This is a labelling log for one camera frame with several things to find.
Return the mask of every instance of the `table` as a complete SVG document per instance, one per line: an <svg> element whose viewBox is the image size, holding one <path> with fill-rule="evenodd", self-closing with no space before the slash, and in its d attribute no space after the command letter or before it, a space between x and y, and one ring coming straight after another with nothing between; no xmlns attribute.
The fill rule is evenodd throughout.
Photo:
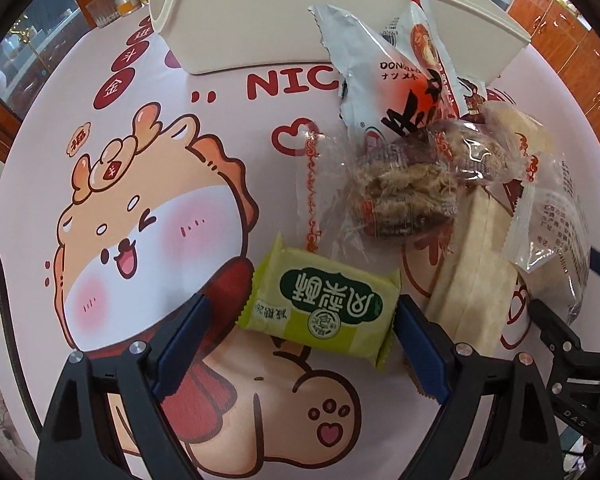
<svg viewBox="0 0 600 480"><path fill-rule="evenodd" d="M437 404L417 393L397 346L378 372L232 330L274 234L300 243L296 136L308 120L342 130L336 80L327 65L187 75L146 10L90 32L69 52L29 111L0 181L0 253L41 418L72 348L117 352L212 278L205 292L222 308L205 357L190 368L183 397L163 405L201 469L265 480L398 478ZM600 248L600 146L576 101L532 47L494 88L492 96L557 135ZM376 270L397 266L399 251ZM520 289L498 355L531 352L546 377L550 355L529 330L526 301ZM584 348L600 351L597 276L574 329ZM1 323L0 387L35 454ZM116 420L133 471L146 476ZM461 462L458 474L471 457Z"/></svg>

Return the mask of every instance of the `black cable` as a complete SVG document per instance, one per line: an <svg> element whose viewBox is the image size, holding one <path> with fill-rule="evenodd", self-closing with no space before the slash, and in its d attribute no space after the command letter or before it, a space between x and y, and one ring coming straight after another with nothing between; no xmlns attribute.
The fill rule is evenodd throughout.
<svg viewBox="0 0 600 480"><path fill-rule="evenodd" d="M7 354L9 355L9 361L11 362L11 368L13 369L13 377L20 393L20 398L24 405L24 409L27 412L27 416L33 426L33 430L37 436L40 436L42 432L42 423L40 417L36 411L36 407L33 405L31 399L31 393L27 386L27 381L24 377L24 371L22 370L22 363L20 362L20 356L18 354L18 346L16 344L16 336L13 332L13 321L11 319L11 309L9 307L9 297L7 294L7 282L4 278L4 269L2 268L2 261L0 259L0 320L2 321L2 331L4 332L4 341L7 345Z"/></svg>

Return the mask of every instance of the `wrapped pastry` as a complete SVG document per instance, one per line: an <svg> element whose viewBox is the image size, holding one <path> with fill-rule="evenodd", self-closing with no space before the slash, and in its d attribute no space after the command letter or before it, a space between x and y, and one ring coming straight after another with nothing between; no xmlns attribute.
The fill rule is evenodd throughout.
<svg viewBox="0 0 600 480"><path fill-rule="evenodd" d="M368 236L422 235L456 216L458 181L429 146L380 146L351 173L349 207Z"/></svg>
<svg viewBox="0 0 600 480"><path fill-rule="evenodd" d="M483 356L493 356L498 347L518 276L497 253L510 222L509 213L487 191L467 190L425 309L427 319L454 342L469 343Z"/></svg>
<svg viewBox="0 0 600 480"><path fill-rule="evenodd" d="M446 158L462 182L473 186L506 184L525 179L526 160L502 145L484 126L465 121L440 121L427 128L430 142Z"/></svg>
<svg viewBox="0 0 600 480"><path fill-rule="evenodd" d="M502 256L520 268L533 298L571 324L589 279L589 229L565 160L538 157L538 172L523 185Z"/></svg>
<svg viewBox="0 0 600 480"><path fill-rule="evenodd" d="M553 134L533 117L509 103L487 101L480 106L480 113L490 130L506 132L513 137L523 154L556 153Z"/></svg>

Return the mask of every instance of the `clear plastic wrapper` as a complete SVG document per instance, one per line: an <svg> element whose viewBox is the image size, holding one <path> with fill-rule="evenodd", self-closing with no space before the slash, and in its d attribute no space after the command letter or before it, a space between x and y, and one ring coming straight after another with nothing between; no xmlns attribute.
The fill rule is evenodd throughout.
<svg viewBox="0 0 600 480"><path fill-rule="evenodd" d="M428 142L398 139L355 156L342 136L299 129L299 237L303 248L333 257L334 247L363 250L362 238L419 238L453 221L459 184Z"/></svg>
<svg viewBox="0 0 600 480"><path fill-rule="evenodd" d="M296 158L298 237L310 253L332 257L329 247L340 235L353 156L344 134L322 133L315 123L298 128L304 154Z"/></svg>
<svg viewBox="0 0 600 480"><path fill-rule="evenodd" d="M347 205L373 238L424 235L458 212L458 181L426 144L397 140L369 151L351 168Z"/></svg>
<svg viewBox="0 0 600 480"><path fill-rule="evenodd" d="M535 179L524 184L516 205L502 256L523 271L533 298L571 323L580 313L590 250L567 164L560 156L540 153Z"/></svg>
<svg viewBox="0 0 600 480"><path fill-rule="evenodd" d="M507 135L524 156L557 153L551 132L533 117L503 101L487 101L480 114L489 130Z"/></svg>
<svg viewBox="0 0 600 480"><path fill-rule="evenodd" d="M472 186L526 180L526 158L511 143L481 124L440 121L426 128L429 141L455 170L461 182Z"/></svg>

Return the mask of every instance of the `white plastic container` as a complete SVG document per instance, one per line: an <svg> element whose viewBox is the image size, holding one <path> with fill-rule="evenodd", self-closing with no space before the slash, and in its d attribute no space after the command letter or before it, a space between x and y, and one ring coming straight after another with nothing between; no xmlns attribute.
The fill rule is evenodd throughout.
<svg viewBox="0 0 600 480"><path fill-rule="evenodd" d="M327 62L311 4L349 10L382 30L410 0L149 0L154 30L189 73ZM490 0L431 0L440 38L462 75L491 82L529 34Z"/></svg>

